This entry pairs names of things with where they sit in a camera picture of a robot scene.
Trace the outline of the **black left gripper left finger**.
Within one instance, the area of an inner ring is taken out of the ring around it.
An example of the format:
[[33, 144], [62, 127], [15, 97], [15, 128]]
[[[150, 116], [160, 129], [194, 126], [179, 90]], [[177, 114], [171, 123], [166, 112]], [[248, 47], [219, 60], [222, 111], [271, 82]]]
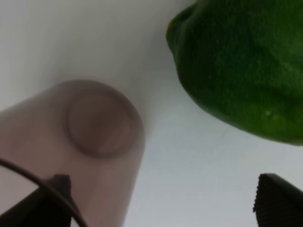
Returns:
[[54, 175], [47, 180], [31, 181], [39, 187], [0, 216], [2, 227], [69, 227], [71, 208], [61, 196], [71, 198], [71, 180], [68, 175]]

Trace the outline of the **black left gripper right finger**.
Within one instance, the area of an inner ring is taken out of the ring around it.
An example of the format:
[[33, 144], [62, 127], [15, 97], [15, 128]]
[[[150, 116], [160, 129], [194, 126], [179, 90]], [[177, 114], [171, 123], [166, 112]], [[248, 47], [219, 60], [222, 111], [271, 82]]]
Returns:
[[261, 174], [253, 212], [259, 227], [302, 227], [303, 192], [276, 174]]

